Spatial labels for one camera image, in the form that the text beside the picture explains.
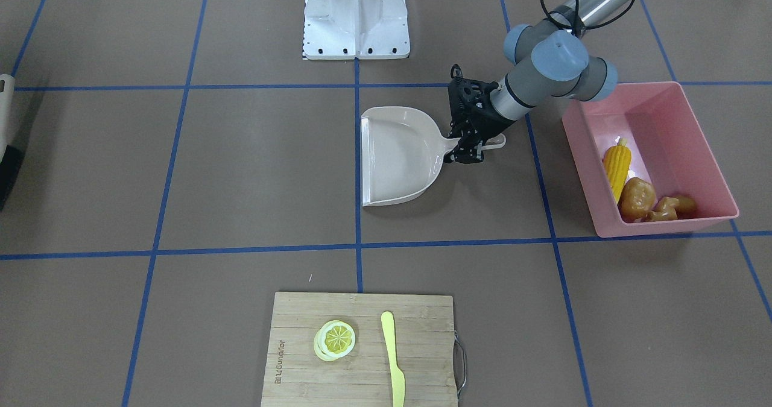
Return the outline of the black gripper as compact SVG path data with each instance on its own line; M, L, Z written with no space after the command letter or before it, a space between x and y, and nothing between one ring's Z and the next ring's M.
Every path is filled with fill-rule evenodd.
M444 163L481 163L485 143L500 135L500 116L491 94L499 83L468 79L460 65L451 68L448 84L451 130L446 139Z

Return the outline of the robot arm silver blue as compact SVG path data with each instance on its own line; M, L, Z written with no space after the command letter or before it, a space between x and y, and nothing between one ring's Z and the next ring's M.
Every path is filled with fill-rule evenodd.
M513 68L499 81L464 77L453 65L448 84L451 124L446 163L480 163L485 150L502 146L499 137L543 100L581 101L607 98L618 83L618 70L589 55L582 37L623 17L635 0L567 0L552 10L542 6L537 25L510 28L504 55Z

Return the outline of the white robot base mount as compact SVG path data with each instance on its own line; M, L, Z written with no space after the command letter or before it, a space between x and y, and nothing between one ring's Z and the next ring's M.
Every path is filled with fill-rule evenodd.
M403 59L411 54L407 0L304 0L302 56Z

